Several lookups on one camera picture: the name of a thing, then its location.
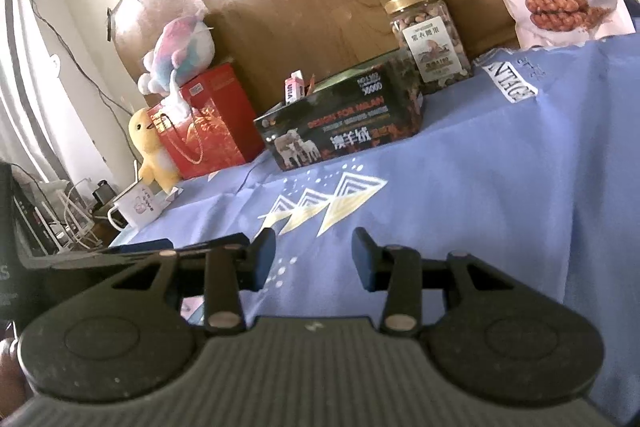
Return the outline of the white ceramic mug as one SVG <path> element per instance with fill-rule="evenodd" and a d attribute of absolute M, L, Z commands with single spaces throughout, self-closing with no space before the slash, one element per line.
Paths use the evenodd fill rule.
<path fill-rule="evenodd" d="M 107 210 L 106 219 L 117 231 L 122 232 L 113 218 L 113 213 L 118 212 L 130 227 L 140 230 L 155 221 L 164 210 L 166 194 L 155 194 L 149 185 L 139 181 L 131 184 L 127 190 L 114 198 L 113 206 Z"/>

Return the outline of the yellow duck plush toy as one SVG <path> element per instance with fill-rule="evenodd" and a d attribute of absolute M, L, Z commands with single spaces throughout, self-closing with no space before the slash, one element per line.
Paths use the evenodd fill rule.
<path fill-rule="evenodd" d="M 160 135 L 146 109 L 139 109 L 131 116 L 128 131 L 142 157 L 142 164 L 138 168 L 139 179 L 146 185 L 156 182 L 166 194 L 170 194 L 180 182 L 181 174 L 160 141 Z"/>

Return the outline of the red gift bag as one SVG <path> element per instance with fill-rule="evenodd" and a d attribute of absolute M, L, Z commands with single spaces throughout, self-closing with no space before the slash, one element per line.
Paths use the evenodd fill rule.
<path fill-rule="evenodd" d="M 165 100 L 149 115 L 184 179 L 244 165 L 262 153 L 256 113 L 230 63 L 207 69 L 179 93 L 182 105 Z"/>

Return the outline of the blue patterned tablecloth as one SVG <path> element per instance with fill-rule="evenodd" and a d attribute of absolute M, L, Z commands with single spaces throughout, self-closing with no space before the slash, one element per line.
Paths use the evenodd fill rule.
<path fill-rule="evenodd" d="M 184 247 L 262 228 L 278 236 L 248 319 L 377 319 L 352 231 L 427 258 L 469 253 L 597 326 L 605 361 L 591 398 L 622 424 L 639 410 L 639 37 L 497 50 L 425 102 L 422 130 L 282 171 L 269 153 L 183 185 L 119 244 Z"/>

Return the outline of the black cardboard storage box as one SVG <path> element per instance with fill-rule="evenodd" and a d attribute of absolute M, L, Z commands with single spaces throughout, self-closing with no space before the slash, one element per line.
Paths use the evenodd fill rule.
<path fill-rule="evenodd" d="M 421 124 L 421 75 L 401 49 L 326 78 L 305 98 L 254 120 L 284 171 L 410 138 Z"/>

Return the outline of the pink snack stick box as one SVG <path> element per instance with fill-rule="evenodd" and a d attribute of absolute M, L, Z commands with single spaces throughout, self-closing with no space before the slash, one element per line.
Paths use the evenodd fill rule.
<path fill-rule="evenodd" d="M 293 104 L 306 96 L 306 83 L 300 70 L 291 72 L 284 82 L 284 103 Z"/>

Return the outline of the pastel unicorn plush toy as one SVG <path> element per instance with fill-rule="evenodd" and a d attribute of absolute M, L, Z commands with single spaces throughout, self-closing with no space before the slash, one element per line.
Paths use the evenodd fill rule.
<path fill-rule="evenodd" d="M 139 77 L 143 95 L 159 94 L 186 105 L 180 88 L 212 64 L 216 46 L 204 22 L 207 12 L 175 18 L 165 25 L 154 48 L 143 57 L 145 72 Z"/>

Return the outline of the glass jar of nuts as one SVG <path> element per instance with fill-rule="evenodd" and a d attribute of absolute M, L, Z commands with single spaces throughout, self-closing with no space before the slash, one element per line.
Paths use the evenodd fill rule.
<path fill-rule="evenodd" d="M 390 0 L 384 9 L 399 46 L 416 62 L 424 94 L 469 77 L 471 63 L 444 0 Z"/>

